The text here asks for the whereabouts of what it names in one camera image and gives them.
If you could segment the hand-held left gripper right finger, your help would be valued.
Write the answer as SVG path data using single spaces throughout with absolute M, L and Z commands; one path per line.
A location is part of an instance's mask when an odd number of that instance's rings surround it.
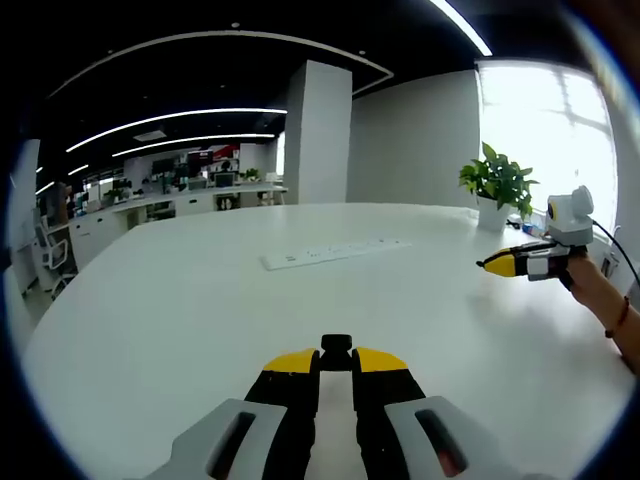
M 508 462 L 478 421 L 427 396 L 398 357 L 352 350 L 356 439 L 371 479 L 537 479 Z

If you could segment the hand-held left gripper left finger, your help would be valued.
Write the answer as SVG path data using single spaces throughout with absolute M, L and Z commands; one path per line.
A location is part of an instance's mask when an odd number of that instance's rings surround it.
M 315 441 L 320 352 L 267 363 L 245 398 L 227 399 L 178 435 L 149 479 L 302 479 Z

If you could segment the person's right hand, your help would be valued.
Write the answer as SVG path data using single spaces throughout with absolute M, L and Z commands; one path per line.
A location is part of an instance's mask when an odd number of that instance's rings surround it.
M 572 257 L 567 271 L 573 280 L 570 291 L 605 328 L 611 338 L 628 313 L 628 300 L 609 282 L 589 257 Z

